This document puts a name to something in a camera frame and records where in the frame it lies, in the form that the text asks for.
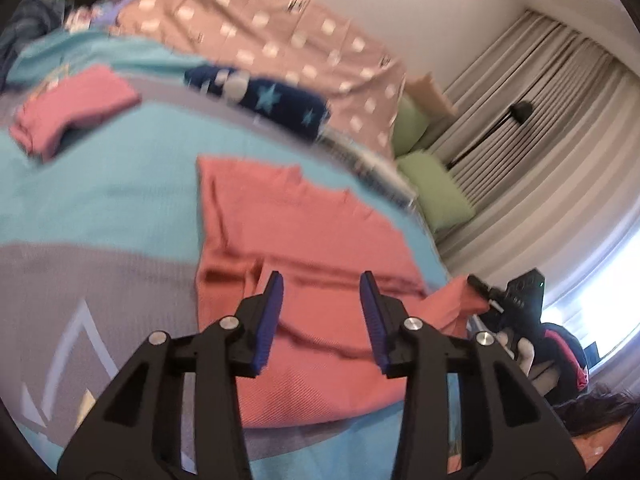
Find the white gloved right hand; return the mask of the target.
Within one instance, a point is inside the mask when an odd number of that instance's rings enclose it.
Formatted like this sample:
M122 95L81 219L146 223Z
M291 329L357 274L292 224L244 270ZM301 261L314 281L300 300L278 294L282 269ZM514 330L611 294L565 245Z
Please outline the white gloved right hand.
M535 359L535 347L524 336L514 332L512 328L505 328L496 333L498 343L506 350L511 359L518 364L525 376L528 376Z

